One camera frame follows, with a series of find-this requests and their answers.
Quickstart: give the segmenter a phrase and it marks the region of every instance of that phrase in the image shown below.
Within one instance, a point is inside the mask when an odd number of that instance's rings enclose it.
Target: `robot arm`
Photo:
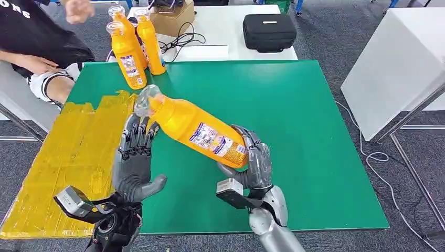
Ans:
[[[113,162],[110,197],[90,201],[82,191],[66,187],[54,197],[68,217],[94,224],[86,252],[127,252],[142,226],[141,201],[163,189],[167,178],[151,180],[151,146],[159,127],[132,114],[126,121]]]
[[[286,227],[288,210],[284,194],[273,186],[263,198],[263,206],[249,213],[249,225],[267,252],[305,252],[295,235]]]
[[[248,168],[244,172],[218,163],[229,178],[217,185],[216,195],[237,209],[247,208],[249,225],[267,252],[305,252],[287,228],[288,209],[281,189],[272,184],[269,147],[257,135],[243,127],[233,128],[244,138],[248,149]],[[249,196],[242,195],[249,188]]]

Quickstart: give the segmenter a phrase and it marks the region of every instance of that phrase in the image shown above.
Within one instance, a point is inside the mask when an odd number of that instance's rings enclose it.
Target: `person's hand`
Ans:
[[[67,22],[72,25],[84,23],[87,18],[94,16],[94,7],[90,0],[66,0],[65,10]]]
[[[23,67],[36,75],[41,75],[46,72],[56,72],[58,66],[56,63],[45,58],[24,54],[15,54],[14,60],[11,63]]]
[[[167,177],[158,175],[152,182],[152,141],[159,125],[134,113],[125,122],[121,142],[114,155],[113,187],[126,201],[141,202],[164,188]]]
[[[272,164],[269,147],[262,143],[257,134],[243,127],[232,125],[244,139],[247,149],[247,170],[238,172],[224,164],[218,163],[218,168],[228,177],[241,183],[244,188],[262,189],[272,186]]]

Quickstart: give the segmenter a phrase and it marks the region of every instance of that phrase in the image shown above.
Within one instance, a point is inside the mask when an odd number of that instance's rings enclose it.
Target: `orange juice bottle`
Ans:
[[[161,75],[165,73],[165,62],[156,39],[156,31],[149,19],[149,10],[146,8],[138,9],[134,15],[137,18],[137,34],[144,43],[150,73],[152,75]]]
[[[166,135],[233,168],[247,163],[244,140],[236,130],[193,103],[171,99],[155,85],[141,91],[134,112],[158,122]]]
[[[142,67],[146,69],[149,64],[145,58],[144,52],[142,51],[141,45],[139,45],[139,41],[137,40],[134,26],[125,16],[124,7],[121,5],[111,6],[108,9],[108,15],[113,18],[113,21],[119,21],[124,25],[124,36],[127,36],[128,41],[131,41],[131,43],[134,43],[135,47],[139,48],[136,51],[135,57],[139,59],[139,61],[142,63]]]
[[[124,26],[121,22],[110,22],[107,31],[111,35],[111,48],[121,68],[124,78],[132,89],[141,89],[147,85],[142,62],[136,57],[137,50],[134,43],[125,36]]]

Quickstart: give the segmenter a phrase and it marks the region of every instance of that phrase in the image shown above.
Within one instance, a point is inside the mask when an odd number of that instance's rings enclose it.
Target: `case handle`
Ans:
[[[258,48],[257,51],[259,53],[281,53],[284,49],[268,49],[268,48]]]

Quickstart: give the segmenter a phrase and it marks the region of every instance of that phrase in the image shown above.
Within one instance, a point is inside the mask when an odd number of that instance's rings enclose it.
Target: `green table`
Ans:
[[[317,61],[175,62],[148,82],[257,132],[270,147],[273,183],[284,191],[292,230],[388,227]],[[132,91],[117,64],[92,63],[68,101],[97,107],[122,89]],[[250,231],[247,211],[215,196],[225,177],[211,159],[160,133],[152,173],[168,181],[143,202],[141,233]]]

